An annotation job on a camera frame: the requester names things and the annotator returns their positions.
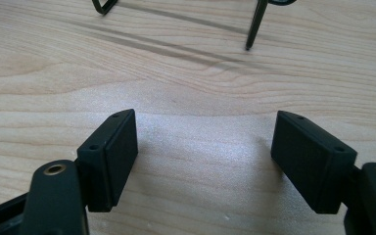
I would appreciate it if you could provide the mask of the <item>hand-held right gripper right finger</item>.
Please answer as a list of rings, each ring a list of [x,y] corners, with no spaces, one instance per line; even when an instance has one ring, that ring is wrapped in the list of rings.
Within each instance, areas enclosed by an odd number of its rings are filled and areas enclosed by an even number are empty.
[[[280,111],[270,155],[312,210],[339,210],[356,159],[353,148],[308,118]]]

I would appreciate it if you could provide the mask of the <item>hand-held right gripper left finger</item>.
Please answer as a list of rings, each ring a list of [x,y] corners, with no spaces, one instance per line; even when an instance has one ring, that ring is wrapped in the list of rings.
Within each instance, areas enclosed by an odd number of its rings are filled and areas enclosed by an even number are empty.
[[[110,115],[77,149],[76,166],[90,212],[118,205],[138,155],[133,109]]]

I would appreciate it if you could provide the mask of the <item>black metal stand leg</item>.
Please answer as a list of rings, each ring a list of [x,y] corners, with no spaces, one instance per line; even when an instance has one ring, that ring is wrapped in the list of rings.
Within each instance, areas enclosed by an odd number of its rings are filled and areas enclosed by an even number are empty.
[[[91,1],[96,12],[103,16],[107,15],[113,8],[113,6],[118,2],[118,0]],[[248,32],[245,49],[249,51],[253,47],[268,4],[272,4],[275,6],[288,6],[295,3],[296,1],[297,0],[258,0],[254,16],[250,25],[250,29]]]

